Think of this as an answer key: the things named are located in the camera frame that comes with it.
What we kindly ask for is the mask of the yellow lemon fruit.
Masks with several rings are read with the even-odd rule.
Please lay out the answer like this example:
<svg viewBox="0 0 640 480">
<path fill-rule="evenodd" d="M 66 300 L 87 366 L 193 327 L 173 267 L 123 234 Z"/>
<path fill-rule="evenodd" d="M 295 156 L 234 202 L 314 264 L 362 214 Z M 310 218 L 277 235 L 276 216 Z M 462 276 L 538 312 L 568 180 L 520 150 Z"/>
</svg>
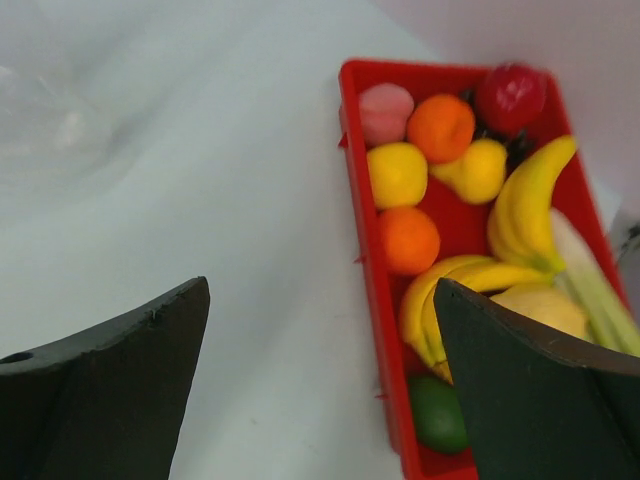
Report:
<svg viewBox="0 0 640 480">
<path fill-rule="evenodd" d="M 422 201 L 428 185 L 428 165 L 416 146 L 388 143 L 371 149 L 366 159 L 377 209 L 415 206 Z"/>
</svg>

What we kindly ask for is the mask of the pale yellow pear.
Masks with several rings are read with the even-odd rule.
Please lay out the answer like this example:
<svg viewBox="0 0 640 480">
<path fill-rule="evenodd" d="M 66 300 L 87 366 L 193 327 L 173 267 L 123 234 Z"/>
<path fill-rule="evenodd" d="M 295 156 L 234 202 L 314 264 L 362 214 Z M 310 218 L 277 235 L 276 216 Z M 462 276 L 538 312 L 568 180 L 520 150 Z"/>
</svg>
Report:
<svg viewBox="0 0 640 480">
<path fill-rule="evenodd" d="M 521 284 L 492 295 L 492 301 L 576 338 L 585 339 L 588 317 L 564 292 L 547 284 Z"/>
</svg>

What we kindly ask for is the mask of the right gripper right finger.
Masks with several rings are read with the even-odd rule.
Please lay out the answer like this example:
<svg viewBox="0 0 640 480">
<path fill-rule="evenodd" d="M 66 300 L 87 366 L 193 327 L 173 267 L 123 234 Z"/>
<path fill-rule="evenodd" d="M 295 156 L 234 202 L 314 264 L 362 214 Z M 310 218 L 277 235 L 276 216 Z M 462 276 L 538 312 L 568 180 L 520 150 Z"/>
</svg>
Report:
<svg viewBox="0 0 640 480">
<path fill-rule="evenodd" d="M 482 479 L 636 479 L 639 360 L 442 279 L 434 297 Z"/>
</svg>

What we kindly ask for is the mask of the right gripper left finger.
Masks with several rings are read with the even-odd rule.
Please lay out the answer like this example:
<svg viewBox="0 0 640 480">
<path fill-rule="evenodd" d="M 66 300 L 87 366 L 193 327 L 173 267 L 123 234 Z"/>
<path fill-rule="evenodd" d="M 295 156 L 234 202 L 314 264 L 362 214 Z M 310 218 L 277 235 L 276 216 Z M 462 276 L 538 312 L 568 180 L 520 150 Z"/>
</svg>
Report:
<svg viewBox="0 0 640 480">
<path fill-rule="evenodd" d="M 209 306 L 196 277 L 2 358 L 2 478 L 168 478 Z"/>
</svg>

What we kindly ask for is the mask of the pink peach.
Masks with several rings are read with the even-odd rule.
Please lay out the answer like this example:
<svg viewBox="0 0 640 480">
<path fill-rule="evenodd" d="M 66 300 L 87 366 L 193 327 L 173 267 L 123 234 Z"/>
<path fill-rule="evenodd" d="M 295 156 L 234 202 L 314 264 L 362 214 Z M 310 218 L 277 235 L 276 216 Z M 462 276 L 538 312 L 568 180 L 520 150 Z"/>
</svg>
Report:
<svg viewBox="0 0 640 480">
<path fill-rule="evenodd" d="M 363 137 L 368 147 L 401 142 L 415 102 L 405 88 L 382 83 L 368 88 L 359 96 L 359 112 Z"/>
</svg>

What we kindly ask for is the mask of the clear orange-zip plastic bag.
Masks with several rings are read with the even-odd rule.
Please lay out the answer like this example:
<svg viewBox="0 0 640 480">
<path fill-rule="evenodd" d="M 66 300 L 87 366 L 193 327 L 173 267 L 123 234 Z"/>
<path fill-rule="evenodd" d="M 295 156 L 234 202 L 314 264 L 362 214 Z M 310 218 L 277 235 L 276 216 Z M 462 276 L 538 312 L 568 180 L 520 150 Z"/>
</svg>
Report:
<svg viewBox="0 0 640 480">
<path fill-rule="evenodd" d="M 108 117 L 64 80 L 1 67 L 1 183 L 33 188 L 70 181 L 104 159 Z"/>
</svg>

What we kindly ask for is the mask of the green lime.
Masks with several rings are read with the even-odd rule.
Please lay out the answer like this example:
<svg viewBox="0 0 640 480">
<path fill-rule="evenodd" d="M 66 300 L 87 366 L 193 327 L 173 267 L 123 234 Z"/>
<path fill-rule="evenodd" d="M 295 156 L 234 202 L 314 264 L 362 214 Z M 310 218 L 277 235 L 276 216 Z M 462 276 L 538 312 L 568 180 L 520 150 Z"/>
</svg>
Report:
<svg viewBox="0 0 640 480">
<path fill-rule="evenodd" d="M 432 376 L 408 379 L 408 394 L 416 438 L 442 454 L 458 454 L 469 447 L 455 390 Z"/>
</svg>

